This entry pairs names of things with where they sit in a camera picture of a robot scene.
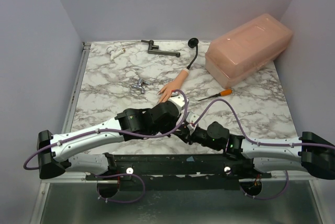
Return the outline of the pink plastic storage box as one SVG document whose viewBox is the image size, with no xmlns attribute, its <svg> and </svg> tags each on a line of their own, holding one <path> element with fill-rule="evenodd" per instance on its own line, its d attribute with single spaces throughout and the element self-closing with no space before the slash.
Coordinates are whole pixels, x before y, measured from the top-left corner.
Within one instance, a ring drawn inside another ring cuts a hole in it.
<svg viewBox="0 0 335 224">
<path fill-rule="evenodd" d="M 292 36 L 289 28 L 263 14 L 213 40 L 205 68 L 223 88 L 231 88 L 275 60 Z"/>
</svg>

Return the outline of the mannequin practice hand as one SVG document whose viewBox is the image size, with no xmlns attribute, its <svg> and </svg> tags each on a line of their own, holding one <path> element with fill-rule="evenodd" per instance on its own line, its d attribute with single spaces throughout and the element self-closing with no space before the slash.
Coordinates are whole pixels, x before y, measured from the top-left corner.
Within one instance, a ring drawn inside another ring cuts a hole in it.
<svg viewBox="0 0 335 224">
<path fill-rule="evenodd" d="M 187 79 L 188 75 L 189 69 L 184 68 L 174 80 L 164 85 L 162 89 L 158 92 L 158 95 L 161 95 L 158 103 L 166 102 L 172 96 L 172 93 L 176 89 L 180 89 L 184 81 Z"/>
</svg>

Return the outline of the black mounting rail base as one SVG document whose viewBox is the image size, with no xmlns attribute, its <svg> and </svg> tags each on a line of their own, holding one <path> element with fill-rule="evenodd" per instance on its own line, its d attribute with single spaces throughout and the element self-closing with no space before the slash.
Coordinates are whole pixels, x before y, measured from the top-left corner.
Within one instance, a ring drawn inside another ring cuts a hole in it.
<svg viewBox="0 0 335 224">
<path fill-rule="evenodd" d="M 222 154 L 112 155 L 108 171 L 101 178 L 86 176 L 88 181 L 111 185 L 117 182 L 123 191 L 135 191 L 144 184 L 148 191 L 239 190 L 240 180 L 252 181 L 261 173 L 252 160 L 229 160 Z"/>
</svg>

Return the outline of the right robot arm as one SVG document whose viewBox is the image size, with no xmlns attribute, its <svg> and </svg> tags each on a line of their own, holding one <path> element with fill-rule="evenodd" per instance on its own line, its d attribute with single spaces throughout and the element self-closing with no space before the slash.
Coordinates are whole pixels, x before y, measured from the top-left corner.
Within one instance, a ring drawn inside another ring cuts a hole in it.
<svg viewBox="0 0 335 224">
<path fill-rule="evenodd" d="M 207 129 L 184 122 L 174 133 L 187 144 L 198 143 L 222 151 L 231 160 L 247 160 L 241 173 L 248 178 L 275 170 L 303 171 L 311 176 L 334 179 L 334 145 L 313 132 L 291 139 L 248 139 L 231 134 L 218 122 Z"/>
</svg>

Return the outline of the white plastic faucet tap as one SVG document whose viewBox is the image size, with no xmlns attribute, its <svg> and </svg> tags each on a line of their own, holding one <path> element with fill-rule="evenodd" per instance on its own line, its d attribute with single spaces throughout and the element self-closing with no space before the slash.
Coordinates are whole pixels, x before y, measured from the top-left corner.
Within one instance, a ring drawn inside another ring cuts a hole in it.
<svg viewBox="0 0 335 224">
<path fill-rule="evenodd" d="M 117 49 L 117 50 L 114 50 L 112 49 L 112 47 L 108 47 L 106 49 L 106 52 L 109 54 L 110 56 L 110 60 L 112 61 L 113 59 L 115 59 L 116 57 L 124 54 L 126 52 L 126 49 L 125 48 L 122 48 L 122 49 Z"/>
</svg>

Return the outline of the orange handled screwdriver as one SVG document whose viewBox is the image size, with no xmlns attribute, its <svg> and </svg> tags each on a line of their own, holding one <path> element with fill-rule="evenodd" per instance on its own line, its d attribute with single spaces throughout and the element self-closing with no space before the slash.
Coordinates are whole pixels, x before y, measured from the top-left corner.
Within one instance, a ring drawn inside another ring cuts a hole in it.
<svg viewBox="0 0 335 224">
<path fill-rule="evenodd" d="M 207 100 L 207 99 L 210 99 L 210 98 L 216 98 L 216 97 L 228 96 L 228 95 L 232 94 L 232 92 L 233 92 L 232 89 L 226 89 L 226 90 L 221 91 L 221 92 L 219 92 L 219 93 L 217 93 L 217 94 L 214 94 L 214 95 L 211 95 L 211 96 L 202 98 L 202 99 L 200 99 L 200 100 L 198 100 L 198 101 L 201 102 L 201 101 L 204 101 L 204 100 Z"/>
</svg>

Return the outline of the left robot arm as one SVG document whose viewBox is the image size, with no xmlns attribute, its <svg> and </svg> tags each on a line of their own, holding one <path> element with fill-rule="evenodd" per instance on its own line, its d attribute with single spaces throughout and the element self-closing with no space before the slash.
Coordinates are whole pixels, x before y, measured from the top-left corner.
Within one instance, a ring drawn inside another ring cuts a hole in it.
<svg viewBox="0 0 335 224">
<path fill-rule="evenodd" d="M 129 108 L 99 125 L 79 131 L 52 134 L 45 130 L 38 134 L 39 177 L 50 179 L 72 167 L 70 158 L 110 143 L 133 139 L 159 138 L 173 133 L 185 102 L 159 103 L 149 109 Z"/>
</svg>

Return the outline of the chrome faucet tap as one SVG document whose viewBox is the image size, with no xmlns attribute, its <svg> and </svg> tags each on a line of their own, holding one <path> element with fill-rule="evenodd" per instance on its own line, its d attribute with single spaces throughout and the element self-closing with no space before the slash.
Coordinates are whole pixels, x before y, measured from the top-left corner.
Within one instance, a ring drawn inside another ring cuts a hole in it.
<svg viewBox="0 0 335 224">
<path fill-rule="evenodd" d="M 131 88 L 140 91 L 141 94 L 144 94 L 146 92 L 144 89 L 144 85 L 151 85 L 151 83 L 149 81 L 145 81 L 142 78 L 139 78 L 137 80 L 137 83 L 135 85 L 132 85 Z"/>
</svg>

